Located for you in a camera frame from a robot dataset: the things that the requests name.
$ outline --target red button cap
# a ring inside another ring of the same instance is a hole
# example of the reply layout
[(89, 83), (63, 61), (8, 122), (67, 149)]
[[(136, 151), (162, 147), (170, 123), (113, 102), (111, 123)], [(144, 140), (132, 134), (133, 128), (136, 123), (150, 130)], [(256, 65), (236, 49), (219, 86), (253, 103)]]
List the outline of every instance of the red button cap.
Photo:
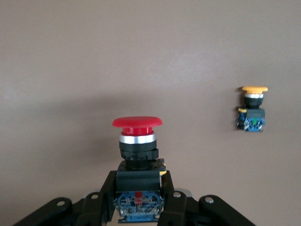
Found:
[(112, 125), (122, 128), (125, 135), (145, 136), (153, 133), (152, 128), (162, 125), (162, 121), (151, 116), (124, 117), (115, 119)]

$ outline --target red terminal label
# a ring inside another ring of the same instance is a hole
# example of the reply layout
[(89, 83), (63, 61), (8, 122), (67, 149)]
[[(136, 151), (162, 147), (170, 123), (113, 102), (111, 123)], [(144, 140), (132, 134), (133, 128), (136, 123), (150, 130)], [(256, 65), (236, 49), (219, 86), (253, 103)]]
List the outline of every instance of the red terminal label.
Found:
[(135, 204), (142, 205), (142, 192), (135, 192)]

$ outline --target yellow tab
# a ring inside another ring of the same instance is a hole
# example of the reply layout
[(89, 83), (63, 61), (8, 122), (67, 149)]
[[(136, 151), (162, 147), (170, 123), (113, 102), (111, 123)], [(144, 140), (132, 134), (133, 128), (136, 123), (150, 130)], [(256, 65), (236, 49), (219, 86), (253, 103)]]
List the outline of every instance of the yellow tab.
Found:
[(262, 94), (262, 92), (268, 91), (268, 87), (265, 86), (244, 86), (242, 90), (249, 94)]
[(160, 176), (162, 176), (162, 175), (164, 175), (166, 173), (167, 173), (167, 171), (160, 171)]
[(246, 109), (243, 109), (243, 108), (239, 108), (238, 111), (242, 112), (242, 113), (246, 113)]

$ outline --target silver ring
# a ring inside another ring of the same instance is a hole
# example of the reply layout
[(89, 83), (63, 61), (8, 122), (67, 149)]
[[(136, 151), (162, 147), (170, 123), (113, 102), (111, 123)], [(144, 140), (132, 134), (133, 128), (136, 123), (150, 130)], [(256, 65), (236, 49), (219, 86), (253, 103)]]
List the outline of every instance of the silver ring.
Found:
[(157, 140), (155, 133), (146, 136), (126, 136), (121, 134), (119, 137), (119, 142), (129, 145), (146, 144), (151, 143), (155, 140)]
[(258, 99), (258, 98), (263, 98), (263, 94), (246, 93), (245, 97), (252, 98), (252, 99)]

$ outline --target yellow button cap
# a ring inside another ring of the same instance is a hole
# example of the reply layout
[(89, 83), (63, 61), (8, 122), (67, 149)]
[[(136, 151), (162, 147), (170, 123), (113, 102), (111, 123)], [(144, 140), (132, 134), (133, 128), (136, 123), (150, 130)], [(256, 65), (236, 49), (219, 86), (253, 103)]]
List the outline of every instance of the yellow button cap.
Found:
[(249, 94), (262, 94), (262, 92), (268, 91), (268, 87), (265, 86), (244, 86), (242, 90)]

